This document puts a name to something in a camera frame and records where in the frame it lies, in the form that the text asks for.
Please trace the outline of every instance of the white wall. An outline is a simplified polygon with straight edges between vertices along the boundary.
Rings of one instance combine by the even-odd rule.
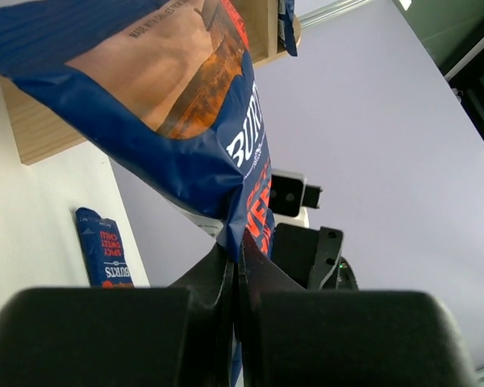
[[[107,156],[82,144],[20,164],[0,89],[0,308],[24,288],[89,284],[73,221],[79,206],[118,222],[133,280],[147,285]]]
[[[335,2],[347,2],[348,0],[296,0],[294,4],[294,13],[297,16],[303,16],[313,10],[318,10],[324,6],[329,6]]]
[[[273,165],[324,187],[311,227],[345,232],[364,289],[417,289],[457,316],[484,364],[484,145],[389,0],[305,31],[299,58],[257,70]],[[114,167],[153,284],[210,240]]]

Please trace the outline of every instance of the small chip bag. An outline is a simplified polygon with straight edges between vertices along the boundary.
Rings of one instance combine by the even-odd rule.
[[[285,50],[291,56],[298,56],[294,37],[294,0],[279,0],[277,26],[277,35]]]
[[[269,151],[248,37],[229,0],[5,6],[0,74],[159,191],[233,260],[246,227],[269,252]]]
[[[131,288],[131,274],[116,222],[101,218],[95,211],[84,207],[75,215],[90,284],[103,288]]]

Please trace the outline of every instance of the burts logo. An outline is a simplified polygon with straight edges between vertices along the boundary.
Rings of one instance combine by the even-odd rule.
[[[261,137],[263,142],[264,133],[263,117],[258,98],[257,85],[252,84],[252,95],[249,99],[248,111],[244,119],[243,129],[235,136],[233,141],[226,147],[227,153],[240,168],[243,163],[251,159],[255,150],[261,148],[257,146],[257,141]]]

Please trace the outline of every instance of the bag image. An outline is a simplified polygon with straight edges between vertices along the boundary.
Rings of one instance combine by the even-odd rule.
[[[0,75],[156,189],[233,260],[246,228],[270,252],[269,150],[248,38],[228,0],[4,6]]]

